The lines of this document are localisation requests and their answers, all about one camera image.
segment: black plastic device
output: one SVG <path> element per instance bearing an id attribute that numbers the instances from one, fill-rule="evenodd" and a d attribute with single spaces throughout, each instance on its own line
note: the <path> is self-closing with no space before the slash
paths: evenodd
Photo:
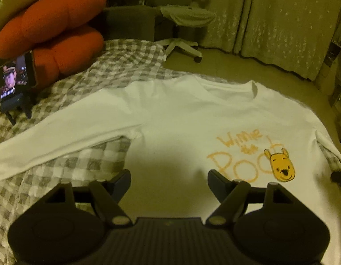
<path id="1" fill-rule="evenodd" d="M 205 224 L 147 217 L 133 224 L 118 206 L 130 184 L 123 170 L 87 187 L 57 185 L 9 228 L 17 264 L 308 265 L 319 264 L 329 244 L 327 226 L 278 183 L 256 188 L 209 171 L 220 205 Z M 95 215 L 75 203 L 90 203 Z M 245 214 L 249 203 L 263 207 Z"/>

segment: smartphone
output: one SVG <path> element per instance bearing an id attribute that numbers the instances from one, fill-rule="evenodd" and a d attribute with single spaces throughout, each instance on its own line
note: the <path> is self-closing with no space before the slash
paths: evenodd
<path id="1" fill-rule="evenodd" d="M 0 67 L 0 103 L 36 86 L 33 52 L 27 52 Z"/>

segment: bed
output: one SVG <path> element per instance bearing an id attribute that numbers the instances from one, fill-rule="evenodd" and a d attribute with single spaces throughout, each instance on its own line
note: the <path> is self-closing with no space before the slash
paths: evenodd
<path id="1" fill-rule="evenodd" d="M 0 113 L 0 143 L 39 123 L 42 119 L 104 87 L 125 87 L 135 80 L 169 79 L 187 74 L 162 67 L 166 60 L 163 48 L 141 40 L 109 40 L 95 63 L 79 74 L 56 82 L 39 95 L 33 117 L 19 114 L 16 126 Z M 215 77 L 206 77 L 226 82 Z M 96 179 L 110 179 L 123 168 L 129 140 L 119 138 L 35 166 L 0 181 L 0 264 L 14 264 L 7 242 L 10 224 L 58 183 L 85 186 Z M 341 164 L 321 147 L 332 170 Z"/>

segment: chair wheel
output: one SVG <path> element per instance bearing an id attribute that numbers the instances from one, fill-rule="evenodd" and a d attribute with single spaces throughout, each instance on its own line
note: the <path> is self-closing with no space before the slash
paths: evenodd
<path id="1" fill-rule="evenodd" d="M 195 57 L 194 62 L 200 63 L 202 61 L 202 57 Z"/>

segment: gray checkered blanket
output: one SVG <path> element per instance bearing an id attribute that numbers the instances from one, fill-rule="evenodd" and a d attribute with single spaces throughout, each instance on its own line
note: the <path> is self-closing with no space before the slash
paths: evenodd
<path id="1" fill-rule="evenodd" d="M 34 106 L 32 118 L 18 113 L 12 126 L 0 113 L 0 143 L 23 132 L 54 113 L 104 87 L 125 87 L 135 80 L 168 79 L 187 74 L 162 68 L 166 60 L 163 48 L 152 42 L 112 40 L 93 65 L 79 74 L 56 82 L 43 91 Z M 218 82 L 226 80 L 203 76 Z M 130 141 L 124 137 L 83 149 L 35 166 L 28 171 L 0 181 L 0 265 L 14 264 L 7 242 L 12 222 L 39 198 L 61 182 L 86 186 L 96 179 L 110 179 L 123 168 Z M 332 170 L 341 164 L 330 151 L 321 147 Z"/>

